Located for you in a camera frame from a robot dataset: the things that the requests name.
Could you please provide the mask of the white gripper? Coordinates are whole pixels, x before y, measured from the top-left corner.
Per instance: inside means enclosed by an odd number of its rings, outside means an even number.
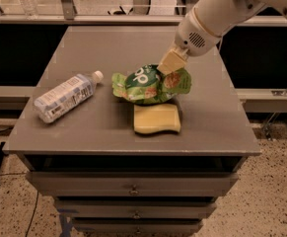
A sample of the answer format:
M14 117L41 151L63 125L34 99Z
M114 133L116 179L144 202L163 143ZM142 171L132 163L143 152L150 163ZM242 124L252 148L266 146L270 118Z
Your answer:
M213 48L222 34L214 32L198 17L195 10L190 10L179 23L175 34L174 48L168 50L157 69L169 75L184 68L188 56L200 56Z

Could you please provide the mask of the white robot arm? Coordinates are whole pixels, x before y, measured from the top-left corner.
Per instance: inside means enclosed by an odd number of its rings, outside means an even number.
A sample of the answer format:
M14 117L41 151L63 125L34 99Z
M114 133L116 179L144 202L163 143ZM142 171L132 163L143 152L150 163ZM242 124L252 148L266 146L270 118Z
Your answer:
M205 54L230 29L267 6L287 20L287 0L198 0L179 23L158 70L168 75L185 67L191 56Z

